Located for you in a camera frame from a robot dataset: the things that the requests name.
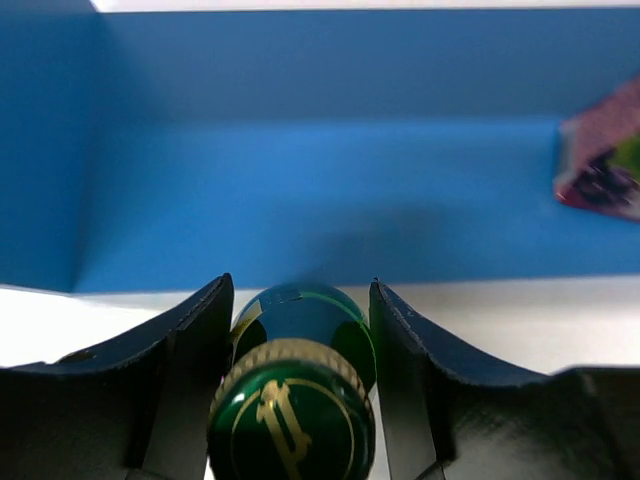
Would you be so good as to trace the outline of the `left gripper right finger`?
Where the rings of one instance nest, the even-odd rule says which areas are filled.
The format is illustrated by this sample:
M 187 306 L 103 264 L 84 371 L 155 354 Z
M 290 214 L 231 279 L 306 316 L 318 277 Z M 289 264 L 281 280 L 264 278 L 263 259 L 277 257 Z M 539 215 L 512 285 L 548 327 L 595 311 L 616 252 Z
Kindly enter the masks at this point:
M 394 479 L 635 479 L 639 370 L 540 374 L 369 289 L 378 394 Z

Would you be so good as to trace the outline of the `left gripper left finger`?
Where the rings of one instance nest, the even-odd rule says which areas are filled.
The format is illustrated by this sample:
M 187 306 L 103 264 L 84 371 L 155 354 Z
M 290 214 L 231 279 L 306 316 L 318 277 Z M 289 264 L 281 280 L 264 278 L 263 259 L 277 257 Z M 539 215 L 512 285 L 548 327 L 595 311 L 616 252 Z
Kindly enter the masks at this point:
M 2 477 L 202 478 L 233 300 L 222 275 L 109 340 L 3 369 Z

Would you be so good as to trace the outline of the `green glass bottle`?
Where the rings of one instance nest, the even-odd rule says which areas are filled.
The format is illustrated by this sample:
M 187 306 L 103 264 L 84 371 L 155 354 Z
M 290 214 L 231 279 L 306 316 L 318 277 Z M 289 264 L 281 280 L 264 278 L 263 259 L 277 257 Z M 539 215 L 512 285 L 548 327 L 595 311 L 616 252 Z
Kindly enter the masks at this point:
M 369 322 L 343 291 L 276 285 L 237 315 L 207 432 L 217 479 L 366 479 L 375 458 Z

